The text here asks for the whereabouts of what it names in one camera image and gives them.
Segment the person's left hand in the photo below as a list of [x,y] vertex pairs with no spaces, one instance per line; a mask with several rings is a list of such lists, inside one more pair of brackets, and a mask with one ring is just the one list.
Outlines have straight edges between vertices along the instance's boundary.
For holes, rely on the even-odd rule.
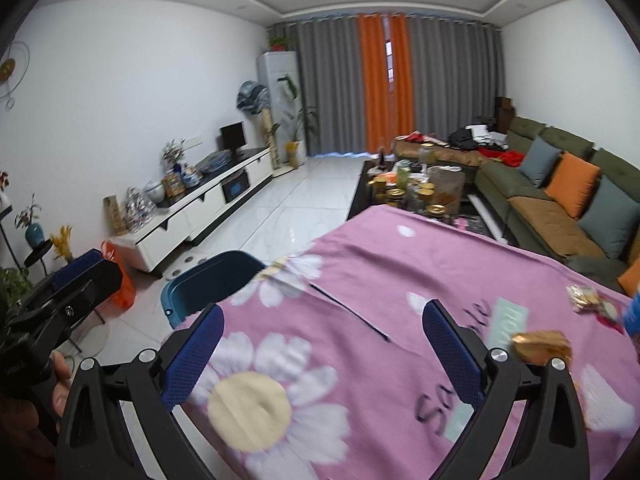
[[[58,350],[50,354],[53,366],[55,385],[51,388],[50,408],[47,414],[53,415],[56,430],[60,430],[60,421],[64,415],[66,401],[70,394],[70,378],[72,373],[64,356]],[[39,414],[35,405],[24,394],[20,396],[12,392],[1,398],[1,429],[13,440],[25,441],[30,434],[38,429]]]

